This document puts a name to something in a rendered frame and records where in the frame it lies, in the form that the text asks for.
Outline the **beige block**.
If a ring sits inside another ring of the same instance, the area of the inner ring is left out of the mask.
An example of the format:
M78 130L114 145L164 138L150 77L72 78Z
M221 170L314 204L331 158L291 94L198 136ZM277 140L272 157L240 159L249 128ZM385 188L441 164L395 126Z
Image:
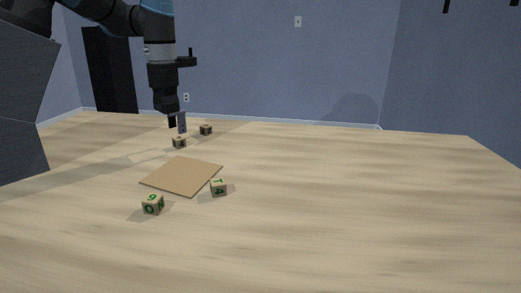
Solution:
M201 135L208 136L212 134L212 125L203 124L199 126L199 131Z
M210 191L213 198L226 196L226 181L224 177L216 177L210 179Z
M178 135L175 137L172 137L172 146L176 149L181 149L186 147L186 138L182 135Z
M163 194L148 193L141 201L144 214L151 214L158 216L165 207Z

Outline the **tan flat mat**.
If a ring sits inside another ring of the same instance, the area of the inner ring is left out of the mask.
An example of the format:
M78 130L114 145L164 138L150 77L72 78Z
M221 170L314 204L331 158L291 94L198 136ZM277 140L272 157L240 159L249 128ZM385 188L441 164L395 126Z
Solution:
M192 199L222 168L220 164L177 155L139 183Z

